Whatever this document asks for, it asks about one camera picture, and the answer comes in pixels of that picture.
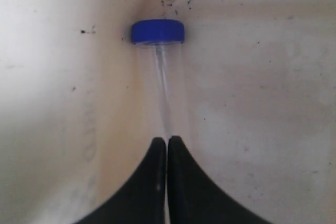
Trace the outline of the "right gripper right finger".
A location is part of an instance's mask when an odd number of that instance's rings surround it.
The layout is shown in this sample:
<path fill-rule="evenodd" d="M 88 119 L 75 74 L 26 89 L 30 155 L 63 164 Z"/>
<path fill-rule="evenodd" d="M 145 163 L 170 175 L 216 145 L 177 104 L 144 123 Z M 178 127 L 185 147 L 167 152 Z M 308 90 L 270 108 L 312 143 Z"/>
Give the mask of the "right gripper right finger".
<path fill-rule="evenodd" d="M 170 223 L 265 223 L 207 176 L 179 136 L 168 143 L 167 197 Z"/>

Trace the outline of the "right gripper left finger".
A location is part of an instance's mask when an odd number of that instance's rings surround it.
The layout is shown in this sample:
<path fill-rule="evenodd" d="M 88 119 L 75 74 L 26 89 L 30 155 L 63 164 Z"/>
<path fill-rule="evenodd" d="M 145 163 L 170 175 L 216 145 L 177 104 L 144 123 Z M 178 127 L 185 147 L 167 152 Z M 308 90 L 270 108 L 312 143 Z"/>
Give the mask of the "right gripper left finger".
<path fill-rule="evenodd" d="M 165 179 L 166 143 L 155 137 L 125 184 L 78 223 L 165 223 Z"/>

